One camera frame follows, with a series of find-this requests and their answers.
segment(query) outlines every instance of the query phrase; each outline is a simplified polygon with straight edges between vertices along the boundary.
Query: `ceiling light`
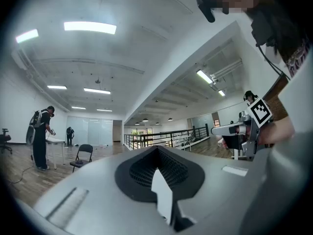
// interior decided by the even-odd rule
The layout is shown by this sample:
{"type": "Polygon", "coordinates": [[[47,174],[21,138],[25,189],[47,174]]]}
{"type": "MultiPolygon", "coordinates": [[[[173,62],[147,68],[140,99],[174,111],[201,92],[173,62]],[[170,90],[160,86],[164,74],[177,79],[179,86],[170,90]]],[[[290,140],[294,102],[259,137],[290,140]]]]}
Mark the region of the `ceiling light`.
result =
{"type": "Polygon", "coordinates": [[[15,39],[16,39],[16,42],[18,42],[19,44],[21,42],[24,42],[28,39],[35,38],[35,37],[38,37],[38,31],[36,29],[33,29],[31,31],[23,33],[22,35],[17,36],[15,39]]]}
{"type": "Polygon", "coordinates": [[[109,91],[102,91],[102,90],[95,90],[95,89],[88,89],[84,88],[85,92],[95,92],[95,93],[103,93],[103,94],[111,94],[109,91]]]}
{"type": "Polygon", "coordinates": [[[203,71],[199,70],[197,71],[197,74],[202,77],[206,82],[208,82],[209,84],[213,83],[213,81],[206,75],[204,74],[203,71]]]}
{"type": "Polygon", "coordinates": [[[66,90],[66,86],[57,86],[57,85],[48,85],[49,89],[61,89],[61,90],[66,90]]]}
{"type": "Polygon", "coordinates": [[[115,34],[116,26],[112,24],[95,23],[95,22],[65,22],[64,30],[87,30],[97,31],[108,34],[115,34]]]}
{"type": "Polygon", "coordinates": [[[84,107],[76,107],[76,106],[72,106],[73,109],[81,109],[81,110],[85,110],[86,108],[84,107]]]}
{"type": "Polygon", "coordinates": [[[102,110],[102,109],[97,109],[97,111],[100,111],[100,112],[111,112],[111,110],[102,110]]]}
{"type": "Polygon", "coordinates": [[[219,94],[221,94],[222,96],[225,96],[225,93],[222,91],[219,91],[219,94]]]}

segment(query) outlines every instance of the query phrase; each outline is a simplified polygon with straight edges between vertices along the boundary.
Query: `black metal railing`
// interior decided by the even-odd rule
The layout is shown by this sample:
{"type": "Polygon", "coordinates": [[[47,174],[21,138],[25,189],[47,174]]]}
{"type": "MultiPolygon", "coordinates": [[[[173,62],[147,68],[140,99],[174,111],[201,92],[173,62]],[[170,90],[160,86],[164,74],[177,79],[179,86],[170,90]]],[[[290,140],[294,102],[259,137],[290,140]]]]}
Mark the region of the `black metal railing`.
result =
{"type": "Polygon", "coordinates": [[[191,145],[194,142],[209,137],[207,124],[205,127],[190,130],[160,132],[154,134],[125,134],[124,143],[132,149],[140,149],[152,145],[163,145],[174,148],[191,145]]]}

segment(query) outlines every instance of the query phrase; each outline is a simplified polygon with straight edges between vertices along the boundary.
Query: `black pants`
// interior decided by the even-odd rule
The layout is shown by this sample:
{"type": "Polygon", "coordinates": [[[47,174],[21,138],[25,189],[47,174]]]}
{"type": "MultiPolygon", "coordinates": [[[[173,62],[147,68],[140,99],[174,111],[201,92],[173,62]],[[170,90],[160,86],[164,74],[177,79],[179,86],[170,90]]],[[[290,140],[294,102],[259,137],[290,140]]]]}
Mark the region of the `black pants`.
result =
{"type": "Polygon", "coordinates": [[[34,143],[33,143],[33,153],[34,160],[37,167],[41,167],[42,169],[47,168],[46,160],[45,160],[45,132],[41,132],[36,130],[34,143]]]}
{"type": "Polygon", "coordinates": [[[67,145],[69,145],[68,144],[69,141],[70,141],[70,145],[72,145],[72,135],[67,136],[67,145]]]}

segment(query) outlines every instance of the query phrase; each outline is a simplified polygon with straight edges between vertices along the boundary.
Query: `backpack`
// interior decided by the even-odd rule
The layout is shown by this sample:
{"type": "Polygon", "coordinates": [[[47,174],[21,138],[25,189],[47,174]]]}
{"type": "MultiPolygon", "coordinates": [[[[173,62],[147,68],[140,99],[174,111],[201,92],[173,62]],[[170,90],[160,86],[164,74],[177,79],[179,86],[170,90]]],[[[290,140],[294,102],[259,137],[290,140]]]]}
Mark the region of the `backpack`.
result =
{"type": "Polygon", "coordinates": [[[72,130],[72,128],[70,128],[70,127],[67,129],[67,135],[69,135],[71,133],[71,130],[72,130]]]}
{"type": "Polygon", "coordinates": [[[34,142],[34,138],[35,138],[35,133],[36,133],[36,129],[43,125],[44,123],[41,123],[41,118],[43,116],[43,113],[48,112],[48,111],[43,111],[41,112],[36,111],[34,116],[31,118],[30,122],[29,122],[29,127],[26,133],[26,145],[32,145],[34,142]]]}

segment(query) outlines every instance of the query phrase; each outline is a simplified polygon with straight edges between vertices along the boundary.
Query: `chair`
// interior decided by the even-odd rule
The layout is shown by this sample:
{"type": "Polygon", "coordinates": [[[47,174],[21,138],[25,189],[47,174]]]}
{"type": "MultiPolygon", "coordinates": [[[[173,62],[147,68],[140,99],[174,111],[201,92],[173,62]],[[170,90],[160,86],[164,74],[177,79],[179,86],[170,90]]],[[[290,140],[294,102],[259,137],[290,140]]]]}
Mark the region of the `chair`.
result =
{"type": "Polygon", "coordinates": [[[78,152],[77,152],[75,161],[72,161],[72,162],[69,163],[71,166],[73,166],[73,172],[74,172],[75,167],[81,168],[81,167],[83,167],[84,165],[86,165],[86,164],[92,162],[92,160],[91,160],[92,151],[93,151],[93,147],[92,147],[90,144],[82,144],[82,145],[78,148],[78,152]],[[89,161],[87,161],[87,160],[80,160],[80,159],[79,159],[78,153],[79,153],[80,151],[85,151],[85,152],[89,152],[89,153],[90,153],[89,161]]]}
{"type": "Polygon", "coordinates": [[[11,140],[10,135],[5,134],[9,131],[8,131],[8,129],[2,129],[2,131],[3,131],[3,135],[0,135],[0,144],[2,144],[2,146],[0,146],[1,153],[4,152],[4,149],[7,149],[12,154],[12,148],[6,145],[7,142],[11,140]]]}

